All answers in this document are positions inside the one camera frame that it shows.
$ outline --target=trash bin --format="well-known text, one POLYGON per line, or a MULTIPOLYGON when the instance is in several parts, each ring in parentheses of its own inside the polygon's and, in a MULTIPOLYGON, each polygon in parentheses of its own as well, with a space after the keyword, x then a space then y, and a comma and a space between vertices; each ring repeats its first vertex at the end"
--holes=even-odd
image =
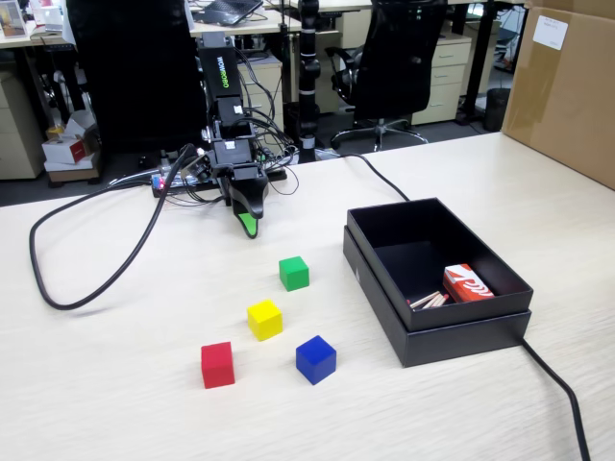
POLYGON ((484 112, 482 125, 489 132, 502 129, 510 88, 493 88, 487 91, 487 108, 484 112))

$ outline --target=red cube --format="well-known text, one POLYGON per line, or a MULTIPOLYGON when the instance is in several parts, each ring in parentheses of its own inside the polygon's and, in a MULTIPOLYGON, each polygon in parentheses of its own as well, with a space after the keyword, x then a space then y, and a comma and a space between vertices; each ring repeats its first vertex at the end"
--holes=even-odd
POLYGON ((203 346, 201 348, 201 370, 206 389, 234 384, 231 343, 203 346))

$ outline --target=yellow cube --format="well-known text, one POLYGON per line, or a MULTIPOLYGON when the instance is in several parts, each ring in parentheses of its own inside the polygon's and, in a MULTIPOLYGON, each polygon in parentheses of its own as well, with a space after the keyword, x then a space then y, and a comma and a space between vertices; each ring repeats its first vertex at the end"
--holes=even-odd
POLYGON ((259 341, 282 333, 282 313, 270 300, 248 307, 248 325, 259 341))

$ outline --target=blue cube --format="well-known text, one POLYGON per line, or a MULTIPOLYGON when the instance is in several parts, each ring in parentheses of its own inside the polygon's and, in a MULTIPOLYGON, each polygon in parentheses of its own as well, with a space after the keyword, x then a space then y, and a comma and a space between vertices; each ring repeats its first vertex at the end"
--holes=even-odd
POLYGON ((332 374, 336 364, 337 352, 320 336, 314 336, 297 348, 297 370, 312 384, 332 374))

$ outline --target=wooden block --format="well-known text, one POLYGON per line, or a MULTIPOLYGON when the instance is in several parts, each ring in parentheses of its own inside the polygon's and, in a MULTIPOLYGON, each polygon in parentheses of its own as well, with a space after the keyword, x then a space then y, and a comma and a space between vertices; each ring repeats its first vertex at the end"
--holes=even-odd
POLYGON ((234 384, 231 343, 203 346, 201 348, 201 371, 206 389, 234 384))
POLYGON ((280 280, 286 291, 309 286, 309 268, 300 256, 280 261, 280 280))
POLYGON ((297 370, 312 384, 335 371, 337 352, 320 336, 314 336, 297 348, 297 370))
POLYGON ((248 325, 259 341, 282 333, 282 313, 270 300, 248 307, 248 325))

